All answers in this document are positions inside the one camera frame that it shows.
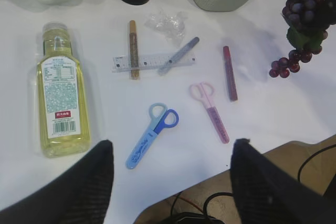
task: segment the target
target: white table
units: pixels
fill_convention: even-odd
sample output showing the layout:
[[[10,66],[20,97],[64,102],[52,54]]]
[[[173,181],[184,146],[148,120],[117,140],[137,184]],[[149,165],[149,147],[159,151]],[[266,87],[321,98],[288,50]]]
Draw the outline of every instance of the white table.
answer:
[[[39,147],[35,66],[42,58],[42,26],[53,20],[72,29],[85,72],[93,145],[107,138],[114,145],[115,176],[105,223],[133,223],[148,206],[229,169],[237,138],[250,138],[264,153],[290,141],[315,144],[335,134],[335,28],[329,29],[323,53],[302,64],[298,74],[268,76],[270,63],[291,50],[280,16],[285,1],[250,0],[235,12],[210,13],[191,0],[150,0],[143,6],[84,0],[42,12],[1,0],[0,209],[43,187],[84,155],[48,159]],[[141,81],[113,73],[113,57],[128,53],[131,19],[138,25],[141,54],[176,51],[164,36],[143,26],[160,7],[188,15],[183,43],[199,36],[197,64],[164,77],[141,71]],[[224,45],[233,57],[238,102],[228,98]],[[216,88],[215,104],[231,138],[227,145],[202,104],[188,93],[190,84],[201,81]],[[154,102],[175,109],[180,123],[163,131],[140,165],[128,170],[125,161],[150,122],[148,108]]]

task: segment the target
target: red label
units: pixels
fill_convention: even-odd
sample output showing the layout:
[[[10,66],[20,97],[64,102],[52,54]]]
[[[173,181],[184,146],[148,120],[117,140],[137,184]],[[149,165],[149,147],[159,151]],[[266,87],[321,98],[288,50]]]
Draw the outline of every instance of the red label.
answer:
[[[70,118],[71,117],[71,111],[61,111],[55,113],[55,118]]]

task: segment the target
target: blue scissors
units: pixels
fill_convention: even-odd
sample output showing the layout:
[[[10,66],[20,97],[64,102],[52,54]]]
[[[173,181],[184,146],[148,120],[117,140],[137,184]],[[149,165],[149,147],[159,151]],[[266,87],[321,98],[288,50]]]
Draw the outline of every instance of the blue scissors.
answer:
[[[162,107],[163,110],[161,111],[159,116],[154,116],[153,110],[155,107]],[[164,120],[167,118],[167,116],[172,113],[175,115],[175,122],[173,124],[166,124]],[[149,115],[152,119],[151,124],[145,131],[145,133],[142,135],[141,139],[138,141],[137,145],[133,149],[131,155],[126,161],[126,167],[128,169],[134,169],[142,157],[145,155],[145,153],[148,151],[151,144],[154,142],[156,137],[159,135],[159,133],[164,128],[172,128],[177,126],[178,124],[178,114],[175,110],[167,110],[167,106],[163,103],[155,103],[150,106],[149,108]]]

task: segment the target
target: pink scissors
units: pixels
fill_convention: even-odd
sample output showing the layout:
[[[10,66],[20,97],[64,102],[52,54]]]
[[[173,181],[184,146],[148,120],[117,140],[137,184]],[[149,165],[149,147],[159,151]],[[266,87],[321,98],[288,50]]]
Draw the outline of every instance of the pink scissors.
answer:
[[[195,88],[197,88],[199,91],[198,95],[195,94]],[[221,141],[224,144],[227,144],[230,141],[230,139],[225,130],[221,117],[219,116],[218,111],[215,107],[214,101],[212,99],[212,96],[215,92],[214,87],[207,82],[201,82],[198,84],[191,85],[189,87],[189,90],[192,98],[201,101],[203,103],[203,106],[208,112],[208,115],[210,116],[210,119],[214,124]]]

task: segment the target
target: red glitter pen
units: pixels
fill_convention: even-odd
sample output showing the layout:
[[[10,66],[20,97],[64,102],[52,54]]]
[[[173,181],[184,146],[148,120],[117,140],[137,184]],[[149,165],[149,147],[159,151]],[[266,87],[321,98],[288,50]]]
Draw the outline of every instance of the red glitter pen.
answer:
[[[230,100],[234,102],[238,100],[238,95],[237,95],[235,77],[233,75],[231,54],[228,46],[223,47],[223,53],[224,53],[227,87],[229,89],[229,97]]]

